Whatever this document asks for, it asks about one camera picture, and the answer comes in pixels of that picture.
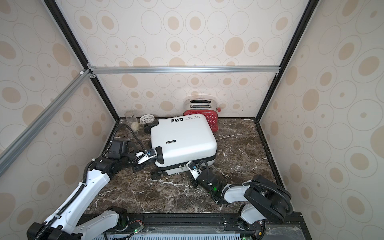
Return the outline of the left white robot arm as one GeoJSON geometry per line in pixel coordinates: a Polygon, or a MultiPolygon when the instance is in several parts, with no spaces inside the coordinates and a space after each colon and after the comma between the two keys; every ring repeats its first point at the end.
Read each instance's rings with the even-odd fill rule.
{"type": "Polygon", "coordinates": [[[154,149],[139,151],[130,141],[111,140],[96,159],[90,161],[83,179],[64,203],[43,223],[33,223],[28,231],[29,240],[92,240],[105,231],[124,230],[129,225],[126,209],[110,207],[98,217],[78,225],[90,203],[110,180],[122,169],[143,168],[157,156],[154,149]]]}

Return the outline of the glass jar with rice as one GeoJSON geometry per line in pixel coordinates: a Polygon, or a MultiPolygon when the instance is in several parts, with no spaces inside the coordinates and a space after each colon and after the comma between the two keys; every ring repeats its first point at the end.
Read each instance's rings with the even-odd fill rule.
{"type": "Polygon", "coordinates": [[[133,131],[137,132],[140,129],[140,123],[138,122],[135,111],[125,112],[125,118],[127,120],[127,124],[133,131]]]}

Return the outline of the aluminium frame rail left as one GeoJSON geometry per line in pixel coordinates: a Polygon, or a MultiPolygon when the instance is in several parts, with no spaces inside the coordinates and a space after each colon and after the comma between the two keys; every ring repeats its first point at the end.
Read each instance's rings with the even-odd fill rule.
{"type": "Polygon", "coordinates": [[[74,92],[91,76],[90,70],[83,70],[40,115],[9,145],[1,155],[1,175],[3,175],[41,130],[59,112],[74,92]]]}

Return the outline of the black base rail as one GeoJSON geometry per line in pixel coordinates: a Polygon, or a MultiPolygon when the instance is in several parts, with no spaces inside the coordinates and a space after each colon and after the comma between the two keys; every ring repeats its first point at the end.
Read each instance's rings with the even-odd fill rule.
{"type": "Polygon", "coordinates": [[[246,224],[238,213],[197,213],[197,214],[127,214],[129,230],[137,220],[145,227],[223,227],[225,231],[250,232],[260,230],[261,224],[246,224]]]}

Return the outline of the aluminium frame rail back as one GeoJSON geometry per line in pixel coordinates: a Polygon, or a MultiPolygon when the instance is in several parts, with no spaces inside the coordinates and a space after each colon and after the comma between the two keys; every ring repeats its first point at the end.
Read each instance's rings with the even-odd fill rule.
{"type": "Polygon", "coordinates": [[[95,74],[278,73],[279,66],[91,67],[95,74]]]}

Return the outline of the aluminium frame rail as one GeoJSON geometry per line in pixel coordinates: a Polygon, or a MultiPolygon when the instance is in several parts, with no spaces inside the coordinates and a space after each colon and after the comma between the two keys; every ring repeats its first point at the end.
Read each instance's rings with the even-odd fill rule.
{"type": "Polygon", "coordinates": [[[279,66],[91,67],[95,74],[278,73],[279,66]]]}
{"type": "Polygon", "coordinates": [[[40,115],[9,145],[1,155],[1,175],[3,175],[41,130],[59,112],[74,92],[91,76],[90,70],[83,70],[40,115]]]}

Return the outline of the red polka-dot toaster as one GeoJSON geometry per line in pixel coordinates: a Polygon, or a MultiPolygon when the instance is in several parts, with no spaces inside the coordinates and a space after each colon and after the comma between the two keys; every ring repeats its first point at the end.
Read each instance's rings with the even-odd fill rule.
{"type": "Polygon", "coordinates": [[[207,122],[212,132],[219,130],[218,113],[221,108],[216,101],[210,99],[189,99],[184,103],[183,115],[202,114],[207,119],[207,122]]]}

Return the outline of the white patterned bowl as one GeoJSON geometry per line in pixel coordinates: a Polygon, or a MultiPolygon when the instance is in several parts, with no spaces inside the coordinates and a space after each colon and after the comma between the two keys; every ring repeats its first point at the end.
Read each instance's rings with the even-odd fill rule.
{"type": "Polygon", "coordinates": [[[140,117],[140,123],[142,125],[151,124],[155,121],[155,117],[151,114],[146,114],[140,117]]]}

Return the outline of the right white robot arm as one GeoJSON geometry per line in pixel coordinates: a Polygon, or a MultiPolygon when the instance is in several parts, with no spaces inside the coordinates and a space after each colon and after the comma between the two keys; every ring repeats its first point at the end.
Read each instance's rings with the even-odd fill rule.
{"type": "Polygon", "coordinates": [[[282,224],[294,211],[291,194],[261,175],[241,184],[228,184],[211,172],[206,161],[199,164],[189,161],[185,167],[192,175],[192,183],[209,192],[217,205],[245,202],[240,219],[249,225],[264,219],[282,224]]]}

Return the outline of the white hard-shell suitcase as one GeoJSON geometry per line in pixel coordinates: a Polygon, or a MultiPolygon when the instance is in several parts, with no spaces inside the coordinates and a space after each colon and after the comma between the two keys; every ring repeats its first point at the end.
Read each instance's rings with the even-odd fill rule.
{"type": "Polygon", "coordinates": [[[162,175],[169,176],[188,171],[190,161],[198,165],[206,161],[212,165],[217,155],[217,141],[202,114],[159,119],[145,124],[144,131],[151,135],[151,149],[156,169],[151,172],[152,180],[162,175]]]}

